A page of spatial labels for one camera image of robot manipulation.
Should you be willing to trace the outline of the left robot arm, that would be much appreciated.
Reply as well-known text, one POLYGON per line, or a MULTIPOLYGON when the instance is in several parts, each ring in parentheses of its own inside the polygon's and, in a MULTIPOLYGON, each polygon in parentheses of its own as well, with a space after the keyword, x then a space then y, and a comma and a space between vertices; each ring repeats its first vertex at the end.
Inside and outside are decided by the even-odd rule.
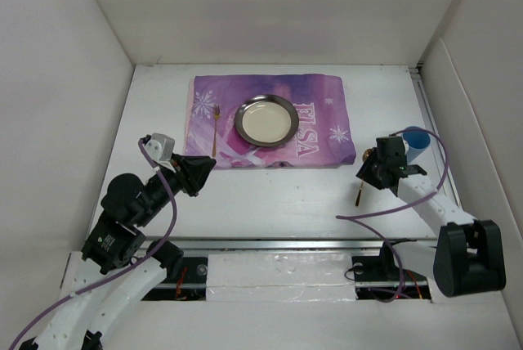
POLYGON ((166 237, 153 242, 144 257, 141 228, 182 191, 194 197, 216 161, 208 156, 172 155, 169 165, 154 164, 147 182, 124 173, 109 184, 102 213, 81 250, 82 261, 69 295, 38 315, 53 318, 36 337, 17 339, 18 349, 102 349, 117 325, 162 281, 182 272, 183 251, 166 237))

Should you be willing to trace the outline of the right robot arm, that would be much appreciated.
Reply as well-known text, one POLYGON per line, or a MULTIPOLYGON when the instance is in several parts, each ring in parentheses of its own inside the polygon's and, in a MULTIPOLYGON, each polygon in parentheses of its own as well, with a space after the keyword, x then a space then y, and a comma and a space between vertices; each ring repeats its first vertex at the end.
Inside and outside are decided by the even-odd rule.
POLYGON ((379 137, 356 174, 379 190, 390 190, 437 236, 435 247, 403 241, 378 259, 389 280, 407 269, 435 281, 446 297, 499 291, 507 283, 501 231, 492 220, 479 220, 438 193, 427 172, 408 164, 399 136, 379 137))

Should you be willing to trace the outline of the gold spoon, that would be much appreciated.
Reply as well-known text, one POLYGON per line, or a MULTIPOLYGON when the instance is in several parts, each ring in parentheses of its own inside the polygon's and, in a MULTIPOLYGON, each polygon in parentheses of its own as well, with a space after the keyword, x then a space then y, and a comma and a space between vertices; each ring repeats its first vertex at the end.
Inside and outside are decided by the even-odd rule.
MULTIPOLYGON (((367 149, 363 153, 363 156, 362 156, 363 162, 367 159, 367 157, 369 155, 374 155, 375 156, 375 153, 376 153, 376 149, 375 148, 367 149)), ((360 200, 361 200, 363 188, 364 188, 364 181, 360 179, 360 186, 359 186, 358 194, 357 194, 356 199, 355 199, 355 207, 359 207, 360 206, 360 200)))

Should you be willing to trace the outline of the blue plastic cup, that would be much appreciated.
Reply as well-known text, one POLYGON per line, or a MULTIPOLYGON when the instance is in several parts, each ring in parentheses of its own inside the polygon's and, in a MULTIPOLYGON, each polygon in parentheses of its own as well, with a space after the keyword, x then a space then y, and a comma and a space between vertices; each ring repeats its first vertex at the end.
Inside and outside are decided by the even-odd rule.
POLYGON ((431 135, 421 128, 410 126, 402 133, 407 144, 407 163, 413 163, 431 144, 431 135))

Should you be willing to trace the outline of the gold fork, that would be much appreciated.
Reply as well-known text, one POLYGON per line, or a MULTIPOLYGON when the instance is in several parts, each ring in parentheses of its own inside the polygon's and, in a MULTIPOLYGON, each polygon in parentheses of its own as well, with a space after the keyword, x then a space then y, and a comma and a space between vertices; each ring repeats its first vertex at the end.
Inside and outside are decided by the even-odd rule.
POLYGON ((221 108, 218 103, 215 103, 213 105, 213 118, 214 118, 214 126, 213 126, 213 140, 212 140, 212 157, 215 158, 217 155, 217 124, 218 120, 221 117, 221 108))

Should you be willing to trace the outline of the purple pink printed cloth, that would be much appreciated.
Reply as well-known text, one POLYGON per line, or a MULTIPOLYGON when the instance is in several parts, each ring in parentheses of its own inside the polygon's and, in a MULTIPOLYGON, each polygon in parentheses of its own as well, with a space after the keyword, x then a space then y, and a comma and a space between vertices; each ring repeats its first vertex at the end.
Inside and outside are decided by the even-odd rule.
POLYGON ((213 105, 217 124, 217 168, 317 168, 353 164, 342 79, 324 74, 240 74, 195 77, 190 84, 185 155, 211 155, 213 105), (297 109, 293 139, 279 147, 256 147, 235 129, 235 112, 246 100, 263 94, 281 96, 297 109))

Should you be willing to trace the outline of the round metal plate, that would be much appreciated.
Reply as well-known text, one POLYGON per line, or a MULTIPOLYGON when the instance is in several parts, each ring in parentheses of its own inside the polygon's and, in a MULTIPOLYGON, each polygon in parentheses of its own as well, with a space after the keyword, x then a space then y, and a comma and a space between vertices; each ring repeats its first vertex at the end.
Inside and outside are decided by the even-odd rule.
POLYGON ((282 146, 293 139, 298 126, 297 109, 281 96, 254 96, 235 112, 237 133, 246 142, 258 147, 282 146))

